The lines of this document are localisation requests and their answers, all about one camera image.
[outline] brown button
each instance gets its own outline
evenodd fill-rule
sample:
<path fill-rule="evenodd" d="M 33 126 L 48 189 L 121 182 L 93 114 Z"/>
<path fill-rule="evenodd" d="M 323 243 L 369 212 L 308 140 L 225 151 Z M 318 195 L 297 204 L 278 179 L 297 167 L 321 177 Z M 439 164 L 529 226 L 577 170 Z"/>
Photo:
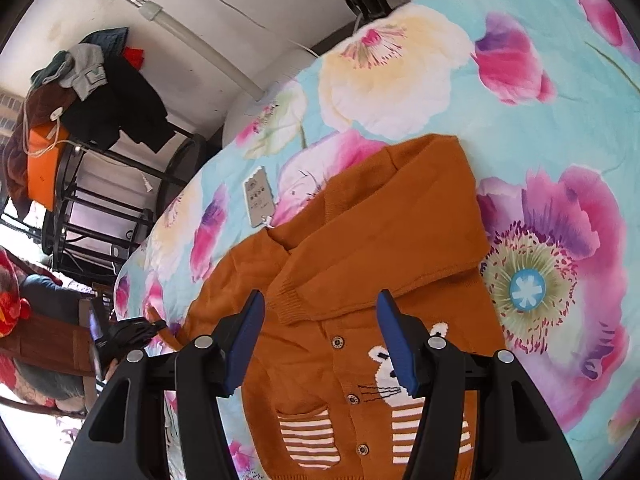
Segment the brown button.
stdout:
<path fill-rule="evenodd" d="M 344 346 L 344 339 L 341 338 L 339 335 L 337 335 L 336 337 L 331 339 L 331 346 L 334 347 L 336 350 L 339 350 Z"/>

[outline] animal ear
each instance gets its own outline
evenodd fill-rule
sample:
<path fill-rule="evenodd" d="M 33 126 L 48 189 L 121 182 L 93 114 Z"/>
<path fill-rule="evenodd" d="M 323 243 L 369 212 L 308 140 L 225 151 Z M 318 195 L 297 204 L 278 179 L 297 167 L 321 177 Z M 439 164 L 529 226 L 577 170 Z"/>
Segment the animal ear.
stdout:
<path fill-rule="evenodd" d="M 369 350 L 369 357 L 377 363 L 382 363 L 389 359 L 389 352 L 383 346 L 378 345 Z"/>
<path fill-rule="evenodd" d="M 446 337 L 448 331 L 449 325 L 444 322 L 440 322 L 431 327 L 431 330 L 429 330 L 429 335 L 439 335 L 441 337 Z"/>

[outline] pocket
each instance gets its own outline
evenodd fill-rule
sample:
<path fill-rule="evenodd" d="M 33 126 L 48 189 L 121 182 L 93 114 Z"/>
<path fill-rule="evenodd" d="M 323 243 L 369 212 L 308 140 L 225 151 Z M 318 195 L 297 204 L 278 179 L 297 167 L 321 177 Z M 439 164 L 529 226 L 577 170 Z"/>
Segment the pocket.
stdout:
<path fill-rule="evenodd" d="M 300 467 L 329 469 L 340 462 L 326 406 L 299 415 L 278 412 L 278 421 L 287 452 Z"/>

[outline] silver bolt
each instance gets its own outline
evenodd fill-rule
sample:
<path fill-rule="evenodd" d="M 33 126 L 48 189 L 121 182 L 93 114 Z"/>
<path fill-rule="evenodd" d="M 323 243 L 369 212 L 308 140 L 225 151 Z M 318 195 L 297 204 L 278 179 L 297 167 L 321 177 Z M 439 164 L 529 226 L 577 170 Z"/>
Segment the silver bolt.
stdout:
<path fill-rule="evenodd" d="M 502 361 L 503 363 L 509 364 L 513 363 L 514 357 L 513 354 L 508 350 L 500 350 L 498 352 L 498 359 L 500 359 L 500 361 Z"/>
<path fill-rule="evenodd" d="M 145 353 L 142 350 L 132 350 L 127 354 L 127 361 L 130 363 L 137 363 L 142 361 L 142 358 L 145 356 Z"/>
<path fill-rule="evenodd" d="M 201 335 L 194 343 L 196 348 L 209 348 L 213 345 L 213 339 L 208 335 Z"/>
<path fill-rule="evenodd" d="M 444 341 L 443 338 L 437 335 L 430 337 L 427 343 L 431 348 L 435 350 L 442 350 L 447 345 L 447 342 Z"/>

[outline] blue circle with white pattern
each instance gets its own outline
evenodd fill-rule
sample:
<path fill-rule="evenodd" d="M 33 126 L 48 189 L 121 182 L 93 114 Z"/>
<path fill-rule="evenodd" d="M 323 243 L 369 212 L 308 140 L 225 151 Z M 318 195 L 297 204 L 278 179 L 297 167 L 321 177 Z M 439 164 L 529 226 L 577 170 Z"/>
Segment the blue circle with white pattern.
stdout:
<path fill-rule="evenodd" d="M 546 293 L 545 279 L 536 269 L 522 269 L 511 277 L 509 297 L 513 306 L 521 312 L 536 308 Z"/>

